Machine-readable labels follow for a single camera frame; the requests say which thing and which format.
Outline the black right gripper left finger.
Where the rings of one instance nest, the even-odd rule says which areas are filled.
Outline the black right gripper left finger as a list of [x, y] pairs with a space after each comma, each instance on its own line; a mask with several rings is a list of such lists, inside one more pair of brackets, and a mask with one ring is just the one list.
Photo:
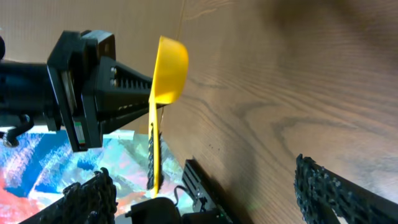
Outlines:
[[106, 168], [81, 184], [75, 182], [63, 190], [63, 197], [21, 224], [114, 224], [118, 203], [116, 186]]

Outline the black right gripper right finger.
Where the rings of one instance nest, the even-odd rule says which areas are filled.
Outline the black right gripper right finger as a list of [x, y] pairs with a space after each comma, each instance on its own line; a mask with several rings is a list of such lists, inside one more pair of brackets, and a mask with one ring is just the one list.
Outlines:
[[397, 223], [397, 204], [318, 165], [296, 158], [294, 189], [306, 223]]

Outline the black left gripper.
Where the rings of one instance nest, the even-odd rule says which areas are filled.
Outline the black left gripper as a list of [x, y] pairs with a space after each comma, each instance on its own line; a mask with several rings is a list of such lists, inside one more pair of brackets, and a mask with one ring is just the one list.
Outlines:
[[47, 60], [55, 99], [74, 152], [101, 147], [101, 132], [109, 134], [149, 112], [152, 78], [115, 58], [114, 34], [65, 30]]

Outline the yellow measuring scoop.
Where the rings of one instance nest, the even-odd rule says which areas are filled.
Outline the yellow measuring scoop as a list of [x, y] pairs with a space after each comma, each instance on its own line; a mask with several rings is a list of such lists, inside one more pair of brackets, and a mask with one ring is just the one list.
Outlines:
[[157, 115], [159, 105], [169, 105], [182, 94], [187, 78], [189, 57], [179, 41], [161, 36], [149, 97], [149, 172], [147, 189], [155, 198], [162, 185], [160, 130]]

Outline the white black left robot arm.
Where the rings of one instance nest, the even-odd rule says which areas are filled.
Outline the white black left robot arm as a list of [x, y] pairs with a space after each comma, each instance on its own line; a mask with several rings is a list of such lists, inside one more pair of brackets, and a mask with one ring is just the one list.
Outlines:
[[73, 151], [149, 111], [151, 77], [116, 60], [115, 36], [64, 31], [45, 63], [1, 60], [1, 142], [17, 147], [34, 126], [64, 129]]

